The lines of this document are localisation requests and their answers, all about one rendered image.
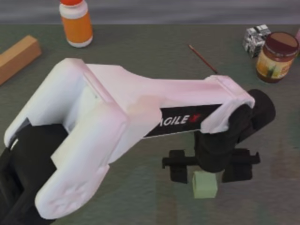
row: orange bottle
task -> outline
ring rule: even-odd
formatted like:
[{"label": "orange bottle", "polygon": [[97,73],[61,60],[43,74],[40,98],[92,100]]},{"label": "orange bottle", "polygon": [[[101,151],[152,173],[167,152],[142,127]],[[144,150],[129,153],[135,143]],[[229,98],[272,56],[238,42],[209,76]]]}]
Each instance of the orange bottle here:
[{"label": "orange bottle", "polygon": [[82,48],[92,42],[93,31],[85,0],[60,0],[60,15],[70,45]]}]

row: orange bottle cap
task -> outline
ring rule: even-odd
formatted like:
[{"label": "orange bottle cap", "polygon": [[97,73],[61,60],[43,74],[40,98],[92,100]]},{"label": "orange bottle cap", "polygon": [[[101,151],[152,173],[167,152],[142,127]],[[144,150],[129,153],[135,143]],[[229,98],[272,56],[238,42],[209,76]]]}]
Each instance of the orange bottle cap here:
[{"label": "orange bottle cap", "polygon": [[60,0],[61,4],[66,6],[74,6],[81,3],[83,0]]}]

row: robotic arm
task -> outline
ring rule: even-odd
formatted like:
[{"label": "robotic arm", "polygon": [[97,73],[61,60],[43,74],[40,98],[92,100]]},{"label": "robotic arm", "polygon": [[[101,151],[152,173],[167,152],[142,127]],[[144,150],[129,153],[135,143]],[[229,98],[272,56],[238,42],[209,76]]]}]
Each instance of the robotic arm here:
[{"label": "robotic arm", "polygon": [[235,145],[274,117],[265,94],[246,92],[228,76],[150,79],[65,59],[5,132],[0,225],[48,225],[78,210],[109,164],[143,138],[194,132],[193,161],[222,171]]}]

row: orange wooden block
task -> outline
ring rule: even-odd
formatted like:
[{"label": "orange wooden block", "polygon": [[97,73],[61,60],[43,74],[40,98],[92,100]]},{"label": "orange wooden block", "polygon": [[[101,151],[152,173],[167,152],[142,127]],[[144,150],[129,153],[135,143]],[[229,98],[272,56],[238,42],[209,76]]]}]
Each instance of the orange wooden block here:
[{"label": "orange wooden block", "polygon": [[42,54],[38,40],[28,35],[0,55],[0,85]]}]

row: brown jar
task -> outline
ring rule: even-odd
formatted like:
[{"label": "brown jar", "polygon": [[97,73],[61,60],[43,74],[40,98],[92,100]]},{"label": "brown jar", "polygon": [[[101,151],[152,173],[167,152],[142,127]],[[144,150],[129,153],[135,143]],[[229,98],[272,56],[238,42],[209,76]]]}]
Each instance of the brown jar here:
[{"label": "brown jar", "polygon": [[273,32],[266,38],[258,56],[256,72],[267,83],[277,83],[288,73],[299,51],[295,37],[285,32]]}]

